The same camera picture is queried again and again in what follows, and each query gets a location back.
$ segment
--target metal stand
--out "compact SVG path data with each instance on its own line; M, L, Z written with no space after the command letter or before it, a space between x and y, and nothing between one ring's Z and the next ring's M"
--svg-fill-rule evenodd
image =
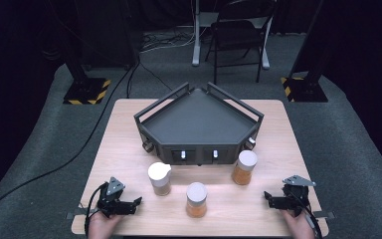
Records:
M286 97L290 102L328 102L328 99L321 89L318 81L331 55L333 54L333 49L337 42L337 34L331 34L332 36L326 40L326 44L323 46L323 49L321 49L318 58L315 59L311 66L308 66L308 73L306 77L292 77L292 74L301 68L300 65L303 65L301 62L301 55L307 51L306 42L308 41L313 25L317 20L317 15L321 10L322 2L323 1L320 1L317 7L314 18L308 30L308 34L306 35L302 48L299 51L289 76L287 78L282 78L282 84L284 85Z
M49 0L44 0L44 3L50 24L55 30L55 42L74 78L73 84L64 97L64 104L94 105L100 103L110 81L104 78L88 78L86 76L54 6Z

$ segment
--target white lid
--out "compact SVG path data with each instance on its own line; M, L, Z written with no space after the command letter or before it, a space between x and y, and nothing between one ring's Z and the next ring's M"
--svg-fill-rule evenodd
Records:
M148 177L154 186L164 186L169 182L171 167L163 162L155 162L148 167Z
M251 171L257 164L257 155L251 150L243 150L240 152L238 165L246 170Z
M201 182L193 182L187 188L188 200L194 203L202 203L206 200L207 189Z

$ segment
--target human hand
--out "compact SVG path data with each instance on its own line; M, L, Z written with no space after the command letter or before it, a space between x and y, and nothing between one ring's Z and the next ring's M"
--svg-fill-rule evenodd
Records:
M125 215L110 215L109 218L103 213L97 212L90 218L89 238L107 239L111 236L116 225Z
M280 210L284 217L287 228L294 239L314 239L314 231L309 226L305 218L305 212L301 212L297 217L293 217L286 210Z

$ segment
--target wooden table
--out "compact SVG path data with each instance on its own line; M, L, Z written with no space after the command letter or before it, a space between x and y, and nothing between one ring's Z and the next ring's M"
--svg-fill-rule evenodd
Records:
M154 194L148 167L160 159L141 147L133 115L155 100L118 100L113 108L81 204L87 206L94 190L116 177L126 185L122 201L142 196L134 215L126 216L115 234L130 236L257 236L287 237L289 231L278 210L269 208L264 191L283 196L282 180L292 175L309 179L284 105L280 101L246 100L265 115L254 152L259 161L249 185L233 182L233 164L172 165L171 192ZM207 214L190 218L185 211L187 186L202 182L208 190ZM313 211L321 210L314 188L309 201ZM85 216L76 216L75 234L84 234ZM324 219L319 220L323 235L328 234Z

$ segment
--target jar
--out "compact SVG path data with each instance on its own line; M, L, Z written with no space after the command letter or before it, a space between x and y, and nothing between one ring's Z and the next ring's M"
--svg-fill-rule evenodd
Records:
M186 211L190 217L203 217L207 212L207 189L201 182L193 182L187 188Z
M155 162L148 168L148 177L156 195L164 196L170 192L170 172L171 166L162 162Z
M232 173L232 179L239 185L249 184L257 161L257 155L253 151L241 151Z

